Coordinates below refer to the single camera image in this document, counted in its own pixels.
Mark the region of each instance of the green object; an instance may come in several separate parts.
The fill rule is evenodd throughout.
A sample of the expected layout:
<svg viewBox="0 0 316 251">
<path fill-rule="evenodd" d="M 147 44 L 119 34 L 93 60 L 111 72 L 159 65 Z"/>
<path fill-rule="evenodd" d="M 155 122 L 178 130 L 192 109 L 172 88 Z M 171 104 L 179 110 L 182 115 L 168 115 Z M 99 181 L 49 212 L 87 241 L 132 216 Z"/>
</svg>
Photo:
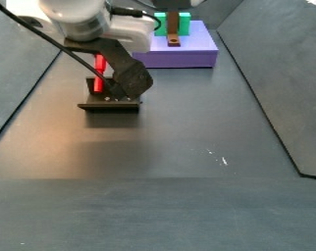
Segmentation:
<svg viewBox="0 0 316 251">
<path fill-rule="evenodd" d="M 155 13 L 155 17 L 160 20 L 162 26 L 155 31 L 155 36 L 166 36 L 166 13 Z M 178 35 L 190 35 L 190 22 L 191 22 L 191 14 L 190 13 L 179 13 L 179 29 Z"/>
</svg>

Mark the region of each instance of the black surface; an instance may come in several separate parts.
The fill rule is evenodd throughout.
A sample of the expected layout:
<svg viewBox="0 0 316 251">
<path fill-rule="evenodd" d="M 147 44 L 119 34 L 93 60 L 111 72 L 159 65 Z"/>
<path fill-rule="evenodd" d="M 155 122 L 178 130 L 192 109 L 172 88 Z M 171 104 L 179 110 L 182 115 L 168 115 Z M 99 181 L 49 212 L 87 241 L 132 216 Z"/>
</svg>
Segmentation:
<svg viewBox="0 0 316 251">
<path fill-rule="evenodd" d="M 247 0 L 219 33 L 299 172 L 316 176 L 316 6 Z"/>
<path fill-rule="evenodd" d="M 0 251 L 316 251 L 316 180 L 1 180 Z"/>
<path fill-rule="evenodd" d="M 139 114 L 89 115 L 91 73 L 60 56 L 0 139 L 0 178 L 297 176 L 223 47 L 214 69 L 151 74 Z"/>
<path fill-rule="evenodd" d="M 243 0 L 208 0 L 192 9 L 194 20 L 202 20 L 208 28 L 218 28 Z"/>
<path fill-rule="evenodd" d="M 163 8 L 164 11 L 167 10 L 176 10 L 176 9 L 183 9 L 183 8 L 190 8 L 191 7 L 191 0 L 154 0 L 152 1 L 154 5 L 160 9 Z"/>
<path fill-rule="evenodd" d="M 85 114 L 60 56 L 0 138 L 0 251 L 316 251 L 316 180 L 212 35 L 216 68 L 152 70 L 139 114 Z"/>
<path fill-rule="evenodd" d="M 57 53 L 57 49 L 0 12 L 0 129 Z"/>
</svg>

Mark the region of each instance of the purple box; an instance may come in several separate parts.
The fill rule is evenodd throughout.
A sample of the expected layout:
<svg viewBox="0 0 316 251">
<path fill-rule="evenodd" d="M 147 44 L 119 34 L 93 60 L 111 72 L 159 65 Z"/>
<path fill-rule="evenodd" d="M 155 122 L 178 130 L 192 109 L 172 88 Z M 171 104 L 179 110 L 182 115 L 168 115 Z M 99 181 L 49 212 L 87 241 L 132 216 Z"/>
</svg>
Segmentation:
<svg viewBox="0 0 316 251">
<path fill-rule="evenodd" d="M 152 34 L 148 53 L 133 53 L 147 68 L 212 68 L 219 49 L 202 21 L 191 21 L 190 35 L 179 36 L 180 47 L 168 47 L 166 36 Z"/>
</svg>

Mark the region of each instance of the white speck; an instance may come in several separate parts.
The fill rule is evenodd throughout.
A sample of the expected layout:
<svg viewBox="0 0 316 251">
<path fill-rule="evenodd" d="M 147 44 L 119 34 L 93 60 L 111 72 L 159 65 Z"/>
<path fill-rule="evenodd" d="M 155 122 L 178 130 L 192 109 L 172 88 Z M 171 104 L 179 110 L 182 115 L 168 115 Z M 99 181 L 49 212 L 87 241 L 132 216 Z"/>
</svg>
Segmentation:
<svg viewBox="0 0 316 251">
<path fill-rule="evenodd" d="M 223 161 L 224 165 L 227 166 L 227 162 L 226 162 L 226 160 L 224 160 L 224 157 L 222 157 L 222 161 Z"/>
</svg>

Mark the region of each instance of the red object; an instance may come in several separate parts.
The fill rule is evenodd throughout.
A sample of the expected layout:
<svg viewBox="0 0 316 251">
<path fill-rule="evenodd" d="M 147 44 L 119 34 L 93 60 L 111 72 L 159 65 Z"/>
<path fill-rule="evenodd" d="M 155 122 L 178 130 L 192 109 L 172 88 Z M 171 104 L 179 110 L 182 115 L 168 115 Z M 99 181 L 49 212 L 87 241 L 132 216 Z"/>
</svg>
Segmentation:
<svg viewBox="0 0 316 251">
<path fill-rule="evenodd" d="M 104 73 L 105 71 L 105 59 L 100 54 L 95 55 L 95 69 L 99 73 Z M 95 78 L 95 92 L 103 91 L 103 79 L 99 77 Z"/>
</svg>

